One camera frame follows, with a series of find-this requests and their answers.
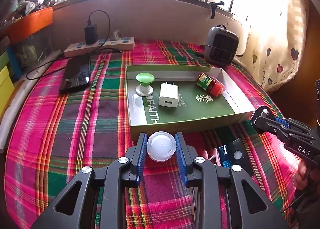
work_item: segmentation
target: curtain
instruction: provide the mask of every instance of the curtain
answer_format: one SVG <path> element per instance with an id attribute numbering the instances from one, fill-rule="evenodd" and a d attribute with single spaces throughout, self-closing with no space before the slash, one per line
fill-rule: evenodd
<path id="1" fill-rule="evenodd" d="M 305 44 L 304 0 L 252 0 L 247 47 L 235 63 L 267 92 L 279 89 L 298 71 Z"/>

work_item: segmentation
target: white plug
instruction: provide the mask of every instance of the white plug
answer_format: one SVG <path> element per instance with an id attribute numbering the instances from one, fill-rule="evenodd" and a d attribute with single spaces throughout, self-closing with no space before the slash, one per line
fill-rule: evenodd
<path id="1" fill-rule="evenodd" d="M 178 86 L 174 84 L 163 83 L 160 87 L 159 105 L 175 108 L 179 103 Z"/>

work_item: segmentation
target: white plastic cap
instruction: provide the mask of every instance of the white plastic cap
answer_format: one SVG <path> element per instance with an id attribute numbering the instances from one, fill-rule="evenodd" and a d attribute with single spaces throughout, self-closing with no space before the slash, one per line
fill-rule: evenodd
<path id="1" fill-rule="evenodd" d="M 156 162 L 164 162 L 176 151 L 177 143 L 172 135 L 164 131 L 153 133 L 147 143 L 149 157 Z"/>

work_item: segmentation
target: striped fabric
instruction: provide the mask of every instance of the striped fabric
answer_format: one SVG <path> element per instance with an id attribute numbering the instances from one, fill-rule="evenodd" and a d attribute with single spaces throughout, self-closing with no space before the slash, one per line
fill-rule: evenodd
<path id="1" fill-rule="evenodd" d="M 134 145 L 124 89 L 126 65 L 208 66 L 195 56 L 196 51 L 200 48 L 194 44 L 138 41 L 134 51 L 92 56 L 91 87 L 85 91 L 59 95 L 63 71 L 39 80 L 25 101 L 7 152 L 6 203 L 19 227 L 30 228 L 81 167 L 106 166 Z M 65 64 L 58 61 L 49 71 Z M 282 117 L 268 95 L 239 66 L 231 65 L 226 72 L 255 107 L 267 105 Z M 199 155 L 241 138 L 257 184 L 279 210 L 290 203 L 297 158 L 273 135 L 258 135 L 250 121 L 245 121 L 185 134 L 184 138 Z M 163 163 L 147 157 L 143 176 L 138 189 L 126 190 L 127 227 L 193 228 L 191 197 L 180 180 L 175 157 Z"/>

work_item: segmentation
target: red bottle cap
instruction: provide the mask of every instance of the red bottle cap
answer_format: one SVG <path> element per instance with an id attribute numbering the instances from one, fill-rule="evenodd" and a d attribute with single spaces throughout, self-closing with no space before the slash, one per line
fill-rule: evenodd
<path id="1" fill-rule="evenodd" d="M 222 94 L 224 92 L 224 90 L 226 89 L 226 87 L 219 82 L 217 79 L 213 78 L 216 83 L 215 85 L 211 88 L 210 93 L 214 96 L 217 97 L 219 94 Z"/>

